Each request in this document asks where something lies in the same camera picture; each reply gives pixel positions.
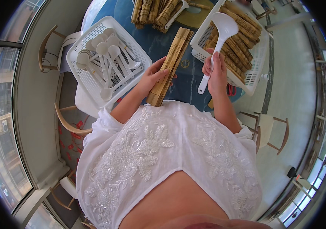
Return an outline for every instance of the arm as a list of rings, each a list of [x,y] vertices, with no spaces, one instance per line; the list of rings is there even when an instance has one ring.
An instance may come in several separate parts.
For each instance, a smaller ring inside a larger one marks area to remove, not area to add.
[[[206,50],[210,54],[213,53],[213,48]],[[225,66],[225,57],[218,52],[214,53],[214,68],[210,70],[210,57],[205,60],[203,73],[210,76],[208,81],[208,89],[214,102],[214,116],[221,124],[226,126],[234,134],[238,133],[242,128],[234,112],[232,103],[227,95],[227,68]]]
[[[132,89],[122,101],[111,111],[111,116],[120,123],[126,123],[139,108],[142,100],[148,96],[149,91],[155,83],[168,73],[168,69],[159,71],[165,61],[165,57],[152,64],[141,77],[138,84]]]

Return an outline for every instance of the rubber band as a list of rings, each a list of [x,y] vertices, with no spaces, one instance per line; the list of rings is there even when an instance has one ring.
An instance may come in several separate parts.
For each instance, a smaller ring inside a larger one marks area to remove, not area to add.
[[[183,67],[184,69],[187,68],[190,65],[190,61],[189,60],[183,60],[181,62],[181,67]]]

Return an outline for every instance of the white plastic basket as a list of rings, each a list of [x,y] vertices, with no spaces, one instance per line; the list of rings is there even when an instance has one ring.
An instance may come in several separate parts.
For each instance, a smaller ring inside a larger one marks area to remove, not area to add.
[[[209,39],[211,31],[214,29],[212,25],[210,25],[212,15],[219,11],[220,7],[224,4],[225,0],[219,0],[209,15],[206,17],[200,28],[197,30],[196,34],[193,36],[190,45],[192,47],[192,55],[204,62],[204,60],[210,56],[208,52],[206,52],[203,48],[205,46],[206,41]],[[256,18],[252,16],[252,14],[247,13],[254,21],[256,21],[259,25],[261,25]],[[227,69],[227,81],[229,84],[242,88],[246,94],[252,96],[255,92],[257,82],[261,76],[262,67],[265,61],[265,55],[267,51],[267,47],[269,46],[269,35],[266,32],[265,28],[262,27],[260,42],[250,50],[250,53],[253,56],[251,61],[252,69],[246,71],[244,74],[246,76],[245,84],[241,82],[229,69]]]
[[[106,28],[115,29],[116,35],[135,54],[136,59],[140,61],[141,66],[144,67],[142,71],[136,74],[132,79],[127,80],[125,84],[119,83],[120,79],[118,77],[112,79],[112,86],[116,87],[116,90],[113,92],[112,98],[109,101],[105,101],[101,98],[101,88],[97,81],[94,80],[92,75],[88,71],[79,69],[76,66],[78,53],[80,50],[85,48],[85,43],[87,43],[88,40],[95,38]],[[86,92],[86,94],[92,100],[93,104],[98,109],[102,109],[103,107],[111,107],[121,96],[123,96],[139,82],[141,76],[144,74],[147,68],[152,65],[152,60],[149,58],[147,53],[140,47],[140,45],[133,39],[133,37],[111,16],[102,18],[91,28],[89,28],[74,43],[72,48],[70,48],[69,52],[66,55],[66,61],[68,62],[75,79],[78,81],[78,84],[80,84],[81,88]]]

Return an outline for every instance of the bundle of bamboo scrolls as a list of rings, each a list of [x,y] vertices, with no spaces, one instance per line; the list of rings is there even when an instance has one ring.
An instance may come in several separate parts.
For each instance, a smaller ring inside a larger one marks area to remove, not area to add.
[[[229,15],[238,24],[238,34],[228,38],[220,52],[225,56],[227,68],[244,83],[244,73],[252,68],[253,57],[249,49],[260,42],[259,36],[262,27],[229,1],[225,1],[219,12]],[[204,49],[215,48],[218,41],[218,30],[213,22],[210,25],[214,26],[214,29],[206,41]]]
[[[135,0],[131,22],[138,29],[151,24],[154,29],[166,33],[169,28],[164,26],[182,6],[181,0]]]
[[[181,58],[190,42],[193,35],[193,31],[189,29],[179,28],[174,40],[172,42],[171,48],[168,51],[167,58],[165,59],[161,70],[169,69],[169,73],[160,79],[154,87],[150,90],[147,103],[152,106],[160,107],[165,94],[169,88],[172,78],[176,72],[176,69],[181,61]]]

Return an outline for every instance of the blue marble table top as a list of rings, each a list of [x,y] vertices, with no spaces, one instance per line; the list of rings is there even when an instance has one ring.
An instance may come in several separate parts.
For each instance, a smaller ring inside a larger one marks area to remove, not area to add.
[[[101,20],[105,16],[113,16],[138,42],[138,44],[149,55],[153,63],[163,56],[165,56],[172,44],[172,41],[180,27],[188,28],[194,31],[197,29],[188,27],[186,25],[174,22],[166,34],[159,32],[151,27],[151,25],[145,25],[143,29],[136,29],[135,25],[131,23],[131,13],[133,11],[133,3],[131,0],[106,0],[104,4],[101,4],[101,9],[94,18],[91,26],[97,21]],[[185,103],[194,105],[200,111],[212,111],[207,106],[211,100],[211,95],[208,89],[203,94],[197,92],[197,88],[200,85],[203,77],[202,67],[203,63],[192,56],[192,48],[189,45],[182,57],[182,60],[188,60],[189,66],[183,68],[181,65],[176,70],[178,76],[177,79],[173,79],[173,86],[167,91],[165,99],[173,99]],[[235,96],[230,96],[231,102],[238,100],[242,94],[242,89],[237,88]]]

